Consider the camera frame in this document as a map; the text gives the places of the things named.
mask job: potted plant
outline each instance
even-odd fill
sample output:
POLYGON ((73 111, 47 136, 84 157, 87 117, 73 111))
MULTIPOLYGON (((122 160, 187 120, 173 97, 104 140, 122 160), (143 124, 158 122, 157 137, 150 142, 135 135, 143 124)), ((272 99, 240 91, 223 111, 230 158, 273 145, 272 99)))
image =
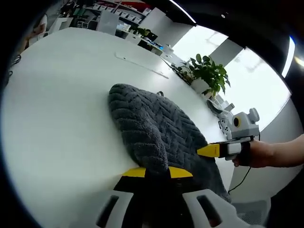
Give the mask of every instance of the potted plant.
POLYGON ((143 37, 149 35, 149 33, 151 32, 150 29, 138 28, 136 26, 131 26, 130 29, 129 29, 129 31, 131 33, 133 33, 134 35, 143 36, 143 37))
POLYGON ((199 94, 216 93, 223 90, 225 93, 225 84, 230 86, 228 75, 222 64, 217 65, 211 57, 200 54, 196 58, 190 58, 190 63, 183 63, 184 66, 178 67, 179 72, 191 84, 191 87, 199 94))

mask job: human hand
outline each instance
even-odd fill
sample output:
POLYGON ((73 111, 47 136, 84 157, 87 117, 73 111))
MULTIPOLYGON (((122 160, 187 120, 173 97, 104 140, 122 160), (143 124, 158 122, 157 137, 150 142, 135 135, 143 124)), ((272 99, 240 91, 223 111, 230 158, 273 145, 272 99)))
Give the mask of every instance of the human hand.
MULTIPOLYGON (((251 141, 250 142, 250 160, 249 166, 252 168, 262 168, 271 166, 271 162, 274 156, 274 149, 271 144, 262 141, 251 141)), ((238 157, 232 160, 234 166, 237 167, 241 164, 238 157)))
POLYGON ((33 34, 33 32, 31 32, 30 34, 28 34, 26 37, 25 37, 25 40, 29 40, 31 38, 33 38, 35 34, 33 34))

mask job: round table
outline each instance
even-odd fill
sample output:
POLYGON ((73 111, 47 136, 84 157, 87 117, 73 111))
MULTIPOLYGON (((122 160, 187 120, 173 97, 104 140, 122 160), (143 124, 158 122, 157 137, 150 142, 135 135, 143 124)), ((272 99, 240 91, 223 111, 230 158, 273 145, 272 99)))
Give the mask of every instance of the round table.
MULTIPOLYGON (((163 91, 209 143, 225 140, 204 101, 159 56, 118 37, 64 29, 30 46, 12 70, 1 115, 4 159, 22 203, 46 228, 68 227, 88 198, 137 166, 108 110, 116 83, 163 91)), ((233 164, 216 162, 228 189, 233 164)))

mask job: gray towel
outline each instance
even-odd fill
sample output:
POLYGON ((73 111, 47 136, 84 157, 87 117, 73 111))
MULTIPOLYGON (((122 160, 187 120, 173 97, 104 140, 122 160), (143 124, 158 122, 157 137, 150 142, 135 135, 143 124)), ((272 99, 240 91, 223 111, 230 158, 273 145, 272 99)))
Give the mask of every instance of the gray towel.
POLYGON ((109 92, 112 117, 122 132, 131 157, 152 172, 168 166, 192 173, 202 189, 210 189, 230 202, 214 158, 197 155, 205 137, 190 118, 168 98, 116 84, 109 92))

